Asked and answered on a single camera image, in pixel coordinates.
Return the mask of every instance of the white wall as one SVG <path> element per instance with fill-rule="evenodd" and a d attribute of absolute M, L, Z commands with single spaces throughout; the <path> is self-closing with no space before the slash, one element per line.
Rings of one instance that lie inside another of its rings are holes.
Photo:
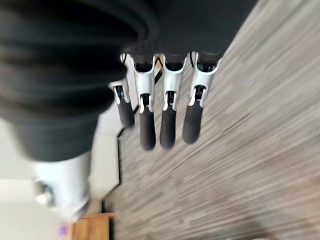
<path fill-rule="evenodd" d="M 3 240 L 60 240 L 62 220 L 35 203 L 0 203 L 0 238 Z"/>

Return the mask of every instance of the wooden furniture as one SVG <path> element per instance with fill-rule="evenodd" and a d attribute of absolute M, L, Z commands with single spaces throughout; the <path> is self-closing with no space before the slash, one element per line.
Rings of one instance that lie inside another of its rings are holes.
<path fill-rule="evenodd" d="M 114 213 L 92 214 L 70 224 L 67 240 L 109 240 L 109 222 Z"/>

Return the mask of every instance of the gray carpet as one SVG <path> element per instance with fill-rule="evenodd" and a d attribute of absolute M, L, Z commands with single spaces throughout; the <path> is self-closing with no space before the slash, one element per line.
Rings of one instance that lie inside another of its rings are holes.
<path fill-rule="evenodd" d="M 107 197 L 116 240 L 320 239 L 320 1 L 262 0 L 223 58 L 199 141 L 145 152 L 120 141 L 123 184 Z"/>

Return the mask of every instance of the black fabric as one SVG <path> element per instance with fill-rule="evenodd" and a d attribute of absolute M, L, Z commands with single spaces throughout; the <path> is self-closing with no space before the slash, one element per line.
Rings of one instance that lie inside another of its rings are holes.
<path fill-rule="evenodd" d="M 121 52 L 224 54 L 255 0 L 5 0 L 0 3 L 0 115 L 32 159 L 91 149 L 122 79 Z"/>

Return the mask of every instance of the robotic hand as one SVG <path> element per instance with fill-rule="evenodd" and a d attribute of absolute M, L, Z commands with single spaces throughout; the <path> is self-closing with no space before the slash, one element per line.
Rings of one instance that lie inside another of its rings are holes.
<path fill-rule="evenodd" d="M 200 134 L 220 59 L 257 0 L 5 0 L 0 4 L 0 116 L 34 160 L 36 199 L 76 221 L 90 204 L 91 148 L 98 116 L 115 101 L 134 125 L 126 67 L 133 59 L 140 142 L 151 150 L 154 67 L 164 54 L 161 145 L 175 142 L 186 55 L 196 52 L 183 139 Z"/>
<path fill-rule="evenodd" d="M 164 149 L 170 149 L 176 140 L 177 104 L 187 57 L 183 54 L 166 54 L 163 60 L 164 77 L 162 95 L 164 103 L 160 144 Z M 140 143 L 146 151 L 153 149 L 156 144 L 153 108 L 155 101 L 155 64 L 155 55 L 149 57 L 132 56 L 136 93 L 139 99 Z M 187 144 L 193 144 L 200 135 L 204 103 L 219 64 L 220 60 L 216 54 L 196 53 L 192 83 L 189 91 L 190 102 L 187 106 L 182 134 Z M 135 124 L 135 118 L 130 105 L 127 79 L 111 82 L 109 86 L 114 91 L 115 101 L 123 126 L 125 128 L 132 127 Z"/>

